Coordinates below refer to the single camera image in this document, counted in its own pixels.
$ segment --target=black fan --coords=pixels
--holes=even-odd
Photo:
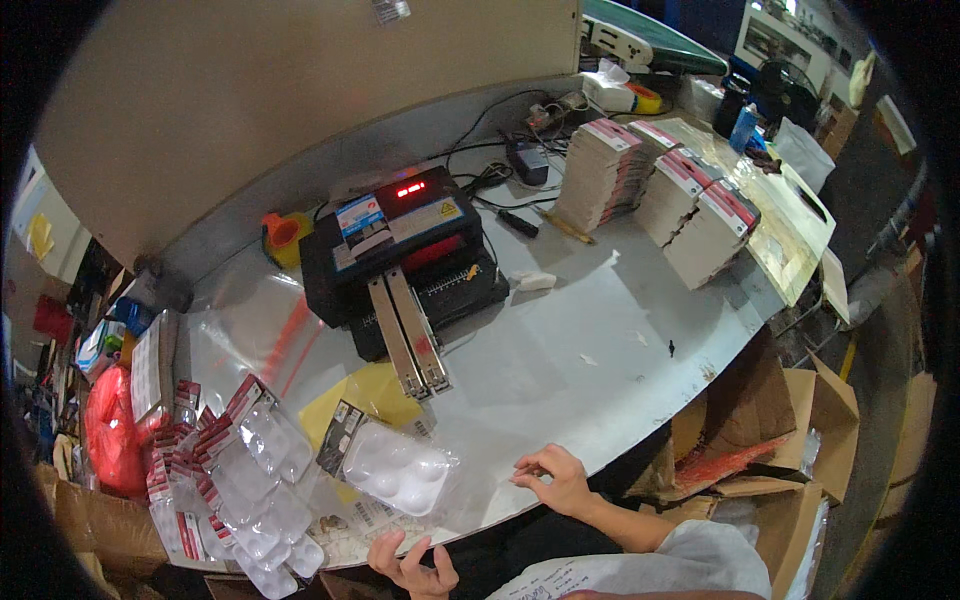
[[[784,59],[768,59],[760,65],[751,97],[756,108],[771,124],[780,124],[786,117],[813,133],[816,127],[817,90],[810,78],[798,67]]]

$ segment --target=human hand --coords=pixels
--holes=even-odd
[[[584,464],[561,445],[547,444],[542,450],[516,461],[514,467],[516,472],[510,481],[532,490],[540,502],[561,515],[583,520],[600,498],[587,486]],[[540,480],[545,474],[553,477],[549,484]]]
[[[445,599],[460,581],[446,548],[440,544],[434,546],[433,562],[437,568],[427,568],[420,564],[420,559],[430,546],[430,536],[421,538],[410,548],[406,558],[400,560],[396,557],[396,549],[405,537],[402,531],[392,531],[374,540],[367,553],[367,564],[409,591],[411,600]]]

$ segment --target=yellow paper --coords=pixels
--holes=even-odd
[[[320,450],[326,428],[341,399],[394,427],[401,427],[423,413],[417,401],[403,393],[391,363],[367,365],[341,379],[300,411],[300,426],[314,451]],[[360,497],[360,492],[341,481],[335,481],[335,487],[344,504]]]
[[[34,251],[37,260],[43,260],[54,247],[54,240],[50,237],[50,220],[42,213],[38,212],[30,220],[27,231],[30,235],[30,247]]]

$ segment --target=green conveyor belt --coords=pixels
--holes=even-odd
[[[652,70],[726,75],[727,63],[697,42],[646,14],[611,0],[585,0],[584,15],[642,37],[654,50]]]

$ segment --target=red plastic bag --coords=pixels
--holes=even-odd
[[[127,369],[114,365],[97,377],[86,401],[84,426],[86,451],[100,483],[120,495],[142,499],[147,475],[140,462]]]

